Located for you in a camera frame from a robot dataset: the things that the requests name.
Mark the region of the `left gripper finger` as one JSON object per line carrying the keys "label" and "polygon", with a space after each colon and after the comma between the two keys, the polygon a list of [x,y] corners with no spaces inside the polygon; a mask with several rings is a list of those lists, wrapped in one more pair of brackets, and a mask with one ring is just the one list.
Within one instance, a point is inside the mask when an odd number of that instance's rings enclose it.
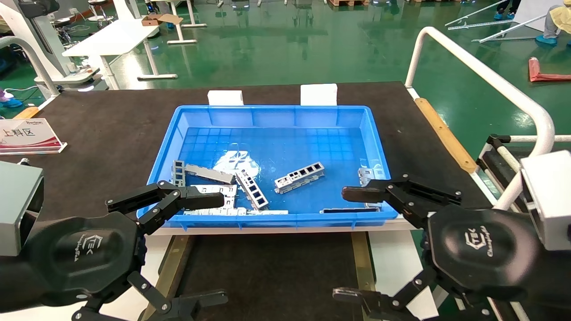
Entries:
{"label": "left gripper finger", "polygon": [[106,201],[108,212],[133,213],[151,206],[135,223],[145,235],[155,233],[182,210],[216,209],[224,205],[220,192],[201,193],[196,187],[178,187],[167,181],[151,183]]}

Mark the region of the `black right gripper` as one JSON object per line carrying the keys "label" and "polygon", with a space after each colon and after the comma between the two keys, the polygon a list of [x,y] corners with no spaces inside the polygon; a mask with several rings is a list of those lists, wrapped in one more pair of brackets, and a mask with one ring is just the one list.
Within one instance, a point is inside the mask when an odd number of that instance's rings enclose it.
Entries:
{"label": "black right gripper", "polygon": [[487,296],[500,300],[526,297],[531,270],[541,242],[530,218],[504,210],[445,207],[428,217],[422,199],[438,206],[461,205],[462,192],[435,187],[404,175],[370,180],[365,187],[345,186],[349,202],[386,202],[415,228],[425,228],[431,267],[418,273],[394,296],[378,291],[337,287],[332,297],[361,306],[370,319],[419,321],[407,305],[437,283],[455,296]]}

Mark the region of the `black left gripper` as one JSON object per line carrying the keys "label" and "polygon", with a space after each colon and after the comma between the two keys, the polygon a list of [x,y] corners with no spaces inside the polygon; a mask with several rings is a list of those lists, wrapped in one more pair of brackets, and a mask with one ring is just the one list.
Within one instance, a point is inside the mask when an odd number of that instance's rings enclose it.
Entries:
{"label": "black left gripper", "polygon": [[164,297],[139,273],[145,264],[145,236],[122,213],[40,222],[18,259],[18,307],[89,300],[72,321],[120,321],[99,310],[130,286],[155,309],[148,321],[195,321],[201,308],[228,302],[224,290]]}

